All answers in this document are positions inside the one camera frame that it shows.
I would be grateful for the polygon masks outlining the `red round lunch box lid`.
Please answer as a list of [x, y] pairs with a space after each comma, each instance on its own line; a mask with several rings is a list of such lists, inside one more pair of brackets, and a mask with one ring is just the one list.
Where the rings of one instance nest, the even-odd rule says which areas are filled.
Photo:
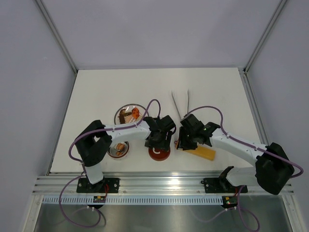
[[170, 155], [170, 148], [168, 151], [156, 148], [148, 148], [148, 154], [155, 161], [164, 161]]

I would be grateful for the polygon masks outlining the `yellow cutlery case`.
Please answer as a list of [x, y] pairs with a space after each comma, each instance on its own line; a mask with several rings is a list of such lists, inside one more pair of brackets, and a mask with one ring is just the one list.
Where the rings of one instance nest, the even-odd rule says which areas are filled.
[[216, 154], [216, 151], [199, 145], [194, 150], [183, 150], [183, 151], [210, 161], [214, 161]]

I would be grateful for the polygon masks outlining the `orange shrimp food piece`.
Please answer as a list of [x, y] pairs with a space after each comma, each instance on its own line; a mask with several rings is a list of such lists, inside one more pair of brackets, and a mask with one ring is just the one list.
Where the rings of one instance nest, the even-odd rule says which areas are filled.
[[123, 154], [125, 153], [125, 151], [126, 151], [126, 145], [123, 144], [123, 143], [119, 143], [119, 144], [116, 146], [115, 150], [116, 150], [116, 155], [117, 155], [117, 156], [121, 156], [121, 155], [123, 155]]

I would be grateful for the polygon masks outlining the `metal tongs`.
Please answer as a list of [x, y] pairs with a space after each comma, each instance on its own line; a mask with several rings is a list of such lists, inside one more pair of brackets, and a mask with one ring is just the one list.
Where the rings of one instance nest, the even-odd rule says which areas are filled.
[[176, 109], [176, 112], [177, 112], [177, 115], [178, 115], [178, 118], [179, 120], [182, 120], [183, 117], [189, 113], [189, 109], [190, 109], [190, 89], [187, 89], [187, 92], [186, 92], [186, 96], [187, 96], [187, 99], [186, 99], [186, 112], [185, 114], [182, 114], [181, 112], [181, 109], [180, 109], [180, 106], [179, 106], [179, 103], [176, 99], [176, 94], [175, 92], [172, 90], [171, 91], [171, 97], [172, 97], [172, 101], [173, 101], [173, 104], [174, 104], [174, 107]]

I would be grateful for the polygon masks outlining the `round steel lunch box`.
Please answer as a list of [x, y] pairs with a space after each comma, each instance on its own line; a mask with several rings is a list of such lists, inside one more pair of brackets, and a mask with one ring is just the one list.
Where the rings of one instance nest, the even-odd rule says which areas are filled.
[[116, 145], [109, 148], [108, 155], [113, 159], [119, 160], [128, 154], [129, 149], [129, 142], [117, 143]]

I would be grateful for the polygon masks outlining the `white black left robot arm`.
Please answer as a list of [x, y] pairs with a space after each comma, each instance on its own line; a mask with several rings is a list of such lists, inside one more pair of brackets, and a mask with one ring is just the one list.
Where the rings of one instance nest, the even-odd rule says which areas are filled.
[[84, 165], [88, 182], [93, 192], [104, 188], [104, 175], [100, 162], [111, 147], [121, 142], [144, 140], [150, 151], [170, 151], [175, 123], [170, 116], [153, 118], [146, 116], [138, 122], [121, 125], [104, 125], [93, 121], [73, 142]]

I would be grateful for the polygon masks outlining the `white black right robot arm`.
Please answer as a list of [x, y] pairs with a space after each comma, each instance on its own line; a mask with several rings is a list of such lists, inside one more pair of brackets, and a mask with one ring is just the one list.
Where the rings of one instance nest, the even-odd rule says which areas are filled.
[[219, 179], [223, 191], [258, 184], [266, 192], [278, 195], [295, 171], [283, 148], [277, 143], [264, 145], [233, 139], [212, 122], [206, 125], [200, 121], [181, 122], [178, 147], [196, 149], [198, 144], [225, 150], [251, 165], [249, 168], [226, 168]]

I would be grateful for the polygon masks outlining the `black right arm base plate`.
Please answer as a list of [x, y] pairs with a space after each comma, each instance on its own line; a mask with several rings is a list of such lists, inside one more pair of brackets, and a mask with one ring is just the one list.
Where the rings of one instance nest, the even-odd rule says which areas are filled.
[[247, 193], [248, 188], [244, 186], [240, 191], [241, 186], [233, 186], [226, 178], [209, 177], [200, 181], [204, 186], [205, 193]]

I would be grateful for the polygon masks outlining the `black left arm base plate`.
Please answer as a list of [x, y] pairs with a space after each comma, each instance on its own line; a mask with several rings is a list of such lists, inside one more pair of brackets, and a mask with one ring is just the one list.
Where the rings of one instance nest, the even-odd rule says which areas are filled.
[[91, 184], [88, 178], [80, 178], [77, 184], [77, 193], [118, 193], [119, 178], [104, 178], [103, 180]]

